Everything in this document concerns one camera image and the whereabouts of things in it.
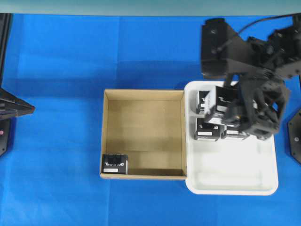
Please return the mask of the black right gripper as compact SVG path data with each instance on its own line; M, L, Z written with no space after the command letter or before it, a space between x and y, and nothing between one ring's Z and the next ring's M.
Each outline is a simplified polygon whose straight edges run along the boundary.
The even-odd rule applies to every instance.
M238 89L241 103L229 104L222 123L266 140L279 132L290 91L283 79L227 74L223 87Z

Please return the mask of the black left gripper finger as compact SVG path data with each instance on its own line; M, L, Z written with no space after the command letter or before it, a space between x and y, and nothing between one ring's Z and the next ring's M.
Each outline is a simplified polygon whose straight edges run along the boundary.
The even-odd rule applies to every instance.
M23 116L27 114L32 114L34 110L7 110L0 112L0 120L6 120L13 117Z
M35 110L34 106L22 99L17 98L16 96L7 92L3 88L0 89L0 100L8 104L13 104L14 106L25 107L27 109Z

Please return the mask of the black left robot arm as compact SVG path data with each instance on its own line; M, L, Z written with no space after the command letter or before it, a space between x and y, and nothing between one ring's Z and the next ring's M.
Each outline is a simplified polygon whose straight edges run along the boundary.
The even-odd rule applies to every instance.
M5 55L8 45L12 14L1 13L0 15L0 81L3 81ZM26 101L17 98L5 89L0 89L0 154L3 155L8 149L11 134L12 118L32 114L35 107Z

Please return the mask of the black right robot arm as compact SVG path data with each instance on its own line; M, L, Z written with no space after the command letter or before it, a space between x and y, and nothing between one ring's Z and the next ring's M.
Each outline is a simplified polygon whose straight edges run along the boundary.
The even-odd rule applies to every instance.
M255 51L254 69L238 74L238 96L222 118L240 132L267 140L279 132L290 91L285 80L301 73L301 15L291 14L293 24L275 30L267 41L249 37Z

